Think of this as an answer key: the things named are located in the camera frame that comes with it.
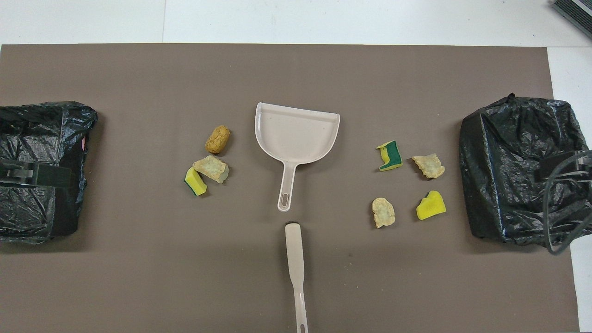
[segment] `beige food piece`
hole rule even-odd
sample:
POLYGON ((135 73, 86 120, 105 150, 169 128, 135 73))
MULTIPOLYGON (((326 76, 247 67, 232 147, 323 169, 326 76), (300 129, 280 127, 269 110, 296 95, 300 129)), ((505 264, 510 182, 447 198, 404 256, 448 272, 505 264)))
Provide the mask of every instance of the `beige food piece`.
POLYGON ((228 173, 230 172, 230 168, 226 163, 211 155, 193 163, 193 169, 217 181, 219 184, 222 184, 228 178, 228 173))
POLYGON ((212 132, 212 135, 205 142, 205 150, 212 154, 218 154, 226 147, 230 138, 230 130, 226 126, 218 126, 212 132))
POLYGON ((412 160, 427 178, 438 178, 444 173, 444 166, 436 154, 427 156, 413 156, 412 160))
POLYGON ((387 199, 374 199, 372 202, 372 211, 374 212, 374 223, 376 223, 376 228, 389 226, 395 223, 395 210, 387 199))

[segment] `black plastic bag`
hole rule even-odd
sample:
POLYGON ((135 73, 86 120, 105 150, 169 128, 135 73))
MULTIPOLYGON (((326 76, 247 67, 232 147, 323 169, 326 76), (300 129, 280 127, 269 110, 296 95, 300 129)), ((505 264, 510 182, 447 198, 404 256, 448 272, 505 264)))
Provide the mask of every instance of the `black plastic bag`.
POLYGON ((0 242, 37 244, 76 231, 86 143, 97 118, 73 101, 0 107, 0 159, 68 168, 72 177, 68 188, 0 184, 0 242))
MULTIPOLYGON (((566 241, 592 213, 590 183, 551 180, 547 241, 543 223, 546 182, 536 181, 535 172, 545 158, 587 149, 565 101, 511 94, 466 117, 459 152, 472 234, 548 248, 566 241)), ((577 233, 567 242, 592 233, 592 226, 577 233)))

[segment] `dustpan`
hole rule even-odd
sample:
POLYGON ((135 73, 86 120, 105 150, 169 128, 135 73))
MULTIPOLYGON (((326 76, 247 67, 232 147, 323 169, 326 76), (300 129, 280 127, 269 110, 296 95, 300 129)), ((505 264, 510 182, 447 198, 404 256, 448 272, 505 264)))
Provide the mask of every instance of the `dustpan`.
POLYGON ((278 209, 290 210, 296 167, 318 161, 333 147, 339 114, 259 103, 255 136, 263 151, 284 164, 278 209))

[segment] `white table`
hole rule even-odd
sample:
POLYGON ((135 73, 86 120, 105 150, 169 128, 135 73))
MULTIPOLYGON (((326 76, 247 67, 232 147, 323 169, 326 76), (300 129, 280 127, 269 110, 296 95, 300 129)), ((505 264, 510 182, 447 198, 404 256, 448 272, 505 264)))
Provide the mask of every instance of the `white table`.
MULTIPOLYGON (((1 44, 294 43, 542 46, 554 97, 592 143, 592 40, 546 0, 2 0, 1 44)), ((592 331, 592 236, 571 245, 592 331)))

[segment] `brown table surface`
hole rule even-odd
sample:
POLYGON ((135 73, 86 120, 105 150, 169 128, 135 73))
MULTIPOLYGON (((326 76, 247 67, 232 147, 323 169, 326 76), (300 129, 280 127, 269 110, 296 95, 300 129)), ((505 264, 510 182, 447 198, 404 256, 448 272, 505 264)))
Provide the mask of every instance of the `brown table surface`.
POLYGON ((75 100, 99 112, 79 230, 0 246, 2 332, 294 332, 284 223, 303 229, 311 332, 578 329, 569 253, 471 236, 458 133, 514 92, 552 98, 543 48, 241 44, 2 46, 0 105, 75 100), (341 114, 323 159, 282 165, 255 140, 259 101, 341 114), (215 126, 220 185, 183 182, 215 126), (379 172, 396 140, 404 164, 379 172), (437 153, 427 181, 408 159, 437 153), (448 212, 419 221, 429 190, 448 212), (386 197, 394 225, 375 229, 386 197))

